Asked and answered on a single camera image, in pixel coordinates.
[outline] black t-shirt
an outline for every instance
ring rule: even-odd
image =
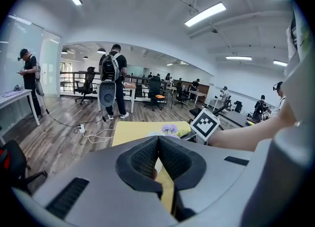
[[[28,59],[24,64],[24,69],[32,69],[34,66],[36,66],[36,57],[30,56],[30,59]],[[24,79],[24,88],[27,90],[34,90],[35,89],[35,73],[33,74],[25,74],[23,76]]]
[[[199,83],[198,83],[197,81],[193,81],[193,82],[192,82],[192,85],[193,85],[195,88],[197,88],[197,87],[199,86]]]
[[[116,51],[111,51],[111,52],[109,52],[109,54],[112,55],[112,56],[115,56],[115,55],[117,54],[117,52],[116,52]],[[106,55],[103,55],[103,56],[100,58],[100,60],[99,60],[99,65],[100,65],[100,66],[102,65],[103,60],[105,59],[105,57],[106,57]],[[122,71],[122,68],[123,68],[123,67],[127,67],[127,60],[126,60],[126,58],[125,58],[123,55],[119,55],[119,56],[116,58],[116,61],[117,61],[117,63],[118,63],[118,68],[119,68],[120,71]]]

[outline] black pants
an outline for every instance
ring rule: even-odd
[[[126,114],[125,109],[125,101],[124,101],[124,86],[121,83],[121,81],[116,82],[116,102],[118,105],[119,113],[121,115]],[[113,106],[106,107],[106,111],[108,112],[108,115],[113,116]]]
[[[39,106],[39,103],[38,103],[38,100],[37,100],[35,89],[33,89],[31,91],[31,97],[33,99],[33,104],[34,104],[34,108],[35,108],[35,111],[36,111],[36,115],[39,116],[41,114],[41,109],[40,109],[40,106]],[[29,102],[30,108],[32,109],[29,96],[28,96],[28,102]]]

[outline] yellow table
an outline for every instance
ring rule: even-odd
[[[179,122],[124,122],[119,121],[116,126],[113,146],[127,143],[132,140],[147,137],[148,134],[153,132],[162,132],[162,126],[164,125],[176,125],[178,131],[189,130],[190,126],[185,121]],[[157,182],[160,182],[163,187],[163,195],[161,197],[161,202],[165,208],[171,212],[173,193],[174,193],[174,183],[169,177],[165,168],[163,167],[158,173]]]

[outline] black and white square marker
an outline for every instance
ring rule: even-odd
[[[204,108],[190,124],[190,127],[200,138],[202,138],[204,141],[207,141],[210,135],[217,129],[219,124],[219,119],[209,110]]]

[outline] purple flower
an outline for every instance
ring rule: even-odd
[[[176,125],[164,125],[162,126],[162,133],[164,134],[172,134],[172,133],[177,133],[178,129]]]

